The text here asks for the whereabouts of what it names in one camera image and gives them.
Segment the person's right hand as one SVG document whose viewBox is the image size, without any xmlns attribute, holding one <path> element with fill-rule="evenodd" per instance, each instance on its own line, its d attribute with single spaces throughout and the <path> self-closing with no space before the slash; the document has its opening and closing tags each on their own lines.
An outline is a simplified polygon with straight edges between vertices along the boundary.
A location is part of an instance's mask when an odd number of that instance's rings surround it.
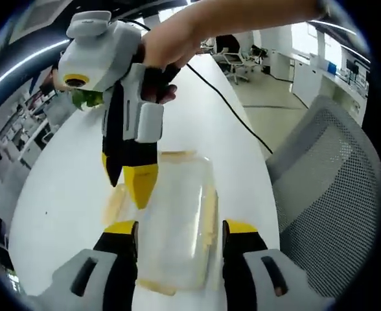
<svg viewBox="0 0 381 311">
<path fill-rule="evenodd" d="M 167 19 L 144 35 L 143 45 L 147 67 L 164 70 L 174 64 L 181 69 L 196 54 L 200 37 L 194 25 Z"/>
</svg>

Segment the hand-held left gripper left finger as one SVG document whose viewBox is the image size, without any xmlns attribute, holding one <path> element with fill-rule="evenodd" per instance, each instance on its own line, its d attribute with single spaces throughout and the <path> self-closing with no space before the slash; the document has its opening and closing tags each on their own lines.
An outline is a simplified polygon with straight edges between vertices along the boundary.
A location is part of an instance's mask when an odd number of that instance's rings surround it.
<svg viewBox="0 0 381 311">
<path fill-rule="evenodd" d="M 36 297 L 38 310 L 131 310 L 137 279 L 138 222 L 105 228 L 93 249 L 83 249 L 52 275 Z"/>
</svg>

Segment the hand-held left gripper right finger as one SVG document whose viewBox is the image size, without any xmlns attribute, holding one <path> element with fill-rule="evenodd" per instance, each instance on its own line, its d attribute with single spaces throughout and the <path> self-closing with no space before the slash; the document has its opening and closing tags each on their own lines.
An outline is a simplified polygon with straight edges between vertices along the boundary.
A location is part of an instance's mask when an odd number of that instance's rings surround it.
<svg viewBox="0 0 381 311">
<path fill-rule="evenodd" d="M 222 222 L 222 255 L 228 310 L 332 310 L 334 299 L 318 294 L 306 271 L 278 249 L 268 249 L 257 229 Z"/>
</svg>

